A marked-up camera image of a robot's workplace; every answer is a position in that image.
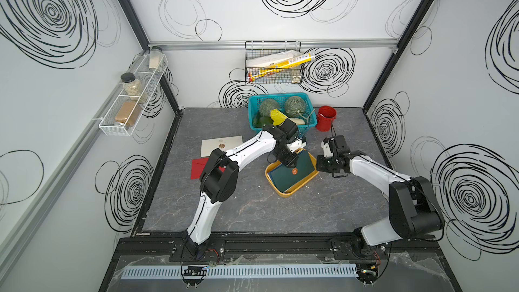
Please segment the dark green envelope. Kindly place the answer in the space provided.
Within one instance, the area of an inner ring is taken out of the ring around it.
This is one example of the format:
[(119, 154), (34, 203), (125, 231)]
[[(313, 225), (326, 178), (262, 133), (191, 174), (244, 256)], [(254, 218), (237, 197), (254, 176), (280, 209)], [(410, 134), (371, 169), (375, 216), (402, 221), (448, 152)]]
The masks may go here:
[(296, 185), (315, 171), (314, 163), (306, 150), (298, 153), (297, 166), (288, 168), (282, 164), (268, 173), (268, 178), (281, 193), (292, 192)]

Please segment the yellow storage box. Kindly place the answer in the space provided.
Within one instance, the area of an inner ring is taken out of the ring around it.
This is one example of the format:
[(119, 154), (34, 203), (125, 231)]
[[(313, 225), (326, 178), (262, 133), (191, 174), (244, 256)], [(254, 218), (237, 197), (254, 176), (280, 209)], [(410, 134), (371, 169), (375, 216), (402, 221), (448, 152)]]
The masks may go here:
[(314, 166), (315, 166), (315, 171), (309, 175), (308, 177), (306, 177), (304, 180), (302, 180), (300, 183), (298, 183), (296, 185), (296, 188), (292, 190), (292, 192), (289, 192), (289, 193), (281, 193), (279, 192), (275, 187), (274, 187), (274, 184), (272, 183), (272, 181), (268, 178), (268, 173), (273, 170), (275, 167), (277, 167), (278, 165), (280, 165), (281, 163), (280, 162), (275, 162), (275, 163), (272, 163), (270, 164), (266, 170), (265, 170), (265, 176), (266, 176), (266, 179), (267, 181), (269, 182), (269, 184), (271, 185), (271, 187), (274, 189), (275, 193), (278, 194), (279, 196), (281, 197), (290, 197), (292, 196), (295, 192), (297, 192), (298, 190), (300, 190), (302, 187), (306, 186), (310, 181), (312, 181), (318, 174), (319, 174), (319, 171), (316, 170), (316, 158), (313, 157), (312, 154), (310, 154), (310, 157), (312, 159), (312, 162), (314, 163)]

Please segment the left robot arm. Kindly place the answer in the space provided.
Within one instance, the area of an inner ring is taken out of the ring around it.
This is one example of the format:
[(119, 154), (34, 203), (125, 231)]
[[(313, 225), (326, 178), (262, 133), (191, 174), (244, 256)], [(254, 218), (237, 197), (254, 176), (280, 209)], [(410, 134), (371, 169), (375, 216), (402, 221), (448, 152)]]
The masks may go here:
[(190, 252), (196, 254), (209, 239), (220, 206), (235, 192), (244, 167), (264, 154), (272, 154), (283, 166), (295, 168), (297, 151), (305, 146), (306, 140), (299, 138), (297, 124), (287, 119), (277, 126), (264, 126), (252, 139), (231, 150), (213, 150), (199, 178), (199, 204), (186, 230)]

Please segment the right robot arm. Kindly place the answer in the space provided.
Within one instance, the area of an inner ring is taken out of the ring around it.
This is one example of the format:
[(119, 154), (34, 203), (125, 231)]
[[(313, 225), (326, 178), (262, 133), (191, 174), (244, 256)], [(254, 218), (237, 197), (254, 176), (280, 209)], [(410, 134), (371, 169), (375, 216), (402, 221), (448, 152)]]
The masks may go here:
[(389, 198), (389, 215), (362, 227), (360, 241), (378, 246), (401, 239), (422, 238), (443, 229), (445, 219), (431, 182), (410, 177), (374, 161), (361, 151), (351, 151), (343, 135), (327, 137), (321, 143), (316, 169), (333, 176), (360, 177)]

